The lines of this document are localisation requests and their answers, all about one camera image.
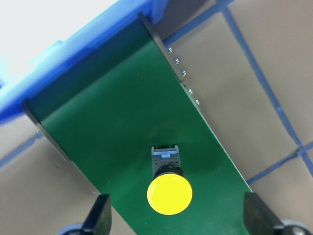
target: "bolt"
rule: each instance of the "bolt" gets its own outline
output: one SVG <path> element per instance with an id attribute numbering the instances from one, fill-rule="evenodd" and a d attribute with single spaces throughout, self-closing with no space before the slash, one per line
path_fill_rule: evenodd
<path id="1" fill-rule="evenodd" d="M 185 70 L 181 70 L 180 72 L 181 72 L 181 75 L 182 75 L 183 77 L 185 77 L 185 76 L 187 75 L 187 72 L 186 72 Z"/>
<path id="2" fill-rule="evenodd" d="M 294 235 L 305 235 L 305 231 L 299 227 L 293 227 L 292 232 Z"/>
<path id="3" fill-rule="evenodd" d="M 174 59 L 173 59 L 173 61 L 174 61 L 174 63 L 175 63 L 176 65 L 178 65 L 178 64 L 179 64 L 179 59 L 174 58 Z"/>

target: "blue plastic edge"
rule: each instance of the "blue plastic edge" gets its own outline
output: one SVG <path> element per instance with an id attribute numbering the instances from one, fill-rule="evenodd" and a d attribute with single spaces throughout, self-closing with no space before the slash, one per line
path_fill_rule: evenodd
<path id="1" fill-rule="evenodd" d="M 0 125 L 23 114 L 22 102 L 97 49 L 117 32 L 145 15 L 153 24 L 163 17 L 168 0 L 119 0 L 66 41 L 58 44 L 26 77 L 0 89 Z"/>

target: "yellow button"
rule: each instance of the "yellow button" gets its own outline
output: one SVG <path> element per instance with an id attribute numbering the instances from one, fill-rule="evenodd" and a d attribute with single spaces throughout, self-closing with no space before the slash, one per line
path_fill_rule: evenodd
<path id="1" fill-rule="evenodd" d="M 173 215 L 188 207 L 192 199 L 190 183 L 182 176 L 164 174 L 149 185 L 147 198 L 153 210 L 160 214 Z"/>

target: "green surface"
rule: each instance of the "green surface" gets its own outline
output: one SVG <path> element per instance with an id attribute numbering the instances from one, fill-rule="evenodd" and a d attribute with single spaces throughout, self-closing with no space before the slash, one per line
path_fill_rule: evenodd
<path id="1" fill-rule="evenodd" d="M 59 146 L 141 235 L 246 234 L 244 180 L 141 22 L 27 102 Z M 152 210 L 151 146 L 177 144 L 190 206 Z"/>

